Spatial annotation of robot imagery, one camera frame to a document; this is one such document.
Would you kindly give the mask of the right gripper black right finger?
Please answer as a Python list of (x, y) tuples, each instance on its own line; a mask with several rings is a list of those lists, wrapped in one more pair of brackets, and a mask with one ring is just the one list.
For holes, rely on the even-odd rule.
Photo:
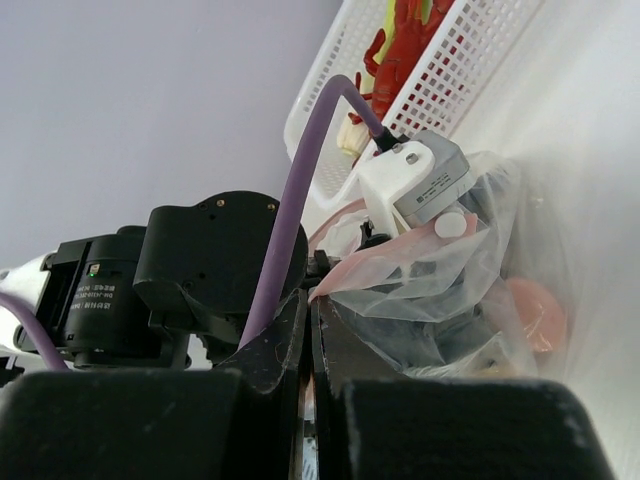
[(322, 479), (610, 479), (591, 419), (538, 379), (411, 379), (310, 305)]

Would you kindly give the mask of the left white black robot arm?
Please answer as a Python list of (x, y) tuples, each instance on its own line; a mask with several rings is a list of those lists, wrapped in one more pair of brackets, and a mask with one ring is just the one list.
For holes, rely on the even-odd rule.
[(280, 312), (303, 297), (309, 242), (296, 225), (284, 272), (267, 280), (280, 210), (262, 193), (224, 192), (4, 269), (2, 354), (53, 370), (183, 371), (192, 340), (220, 367), (270, 329), (287, 335)]

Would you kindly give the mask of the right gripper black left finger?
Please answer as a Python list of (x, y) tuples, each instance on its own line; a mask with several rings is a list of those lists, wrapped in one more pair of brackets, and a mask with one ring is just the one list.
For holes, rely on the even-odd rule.
[(37, 372), (1, 396), (5, 479), (290, 479), (307, 296), (210, 370)]

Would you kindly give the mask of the red fake lobster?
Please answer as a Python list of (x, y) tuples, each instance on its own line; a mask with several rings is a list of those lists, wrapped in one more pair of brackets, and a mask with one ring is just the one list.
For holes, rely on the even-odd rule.
[(373, 87), (362, 97), (379, 120), (383, 120), (401, 88), (413, 72), (454, 2), (391, 1), (392, 31), (380, 28), (363, 56), (365, 72)]

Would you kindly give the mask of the fake grey fish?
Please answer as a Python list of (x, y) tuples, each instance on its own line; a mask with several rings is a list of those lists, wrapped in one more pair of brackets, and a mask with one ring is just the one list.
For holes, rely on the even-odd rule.
[(338, 301), (354, 333), (396, 371), (411, 377), (472, 375), (493, 367), (503, 335), (479, 301), (468, 299), (466, 271), (444, 292), (400, 298), (401, 283), (365, 291), (368, 301)]

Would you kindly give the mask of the clear zip top bag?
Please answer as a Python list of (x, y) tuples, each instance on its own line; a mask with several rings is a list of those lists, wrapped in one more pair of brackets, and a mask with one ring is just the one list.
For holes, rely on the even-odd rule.
[[(503, 335), (502, 355), (495, 366), (472, 375), (442, 377), (554, 378), (569, 343), (561, 287), (568, 272), (556, 221), (543, 211), (520, 164), (491, 152), (473, 154), (470, 163), (477, 177), (472, 188), (436, 219), (396, 238), (374, 243), (373, 225), (360, 200), (327, 219), (312, 235), (310, 248), (324, 252), (332, 267), (313, 295), (329, 299), (341, 316), (338, 301), (368, 301), (372, 296), (365, 291), (372, 287), (401, 283), (400, 298), (436, 295), (465, 270), (469, 301), (479, 301)], [(506, 285), (511, 277), (540, 283), (562, 306), (567, 337), (559, 351), (532, 351)]]

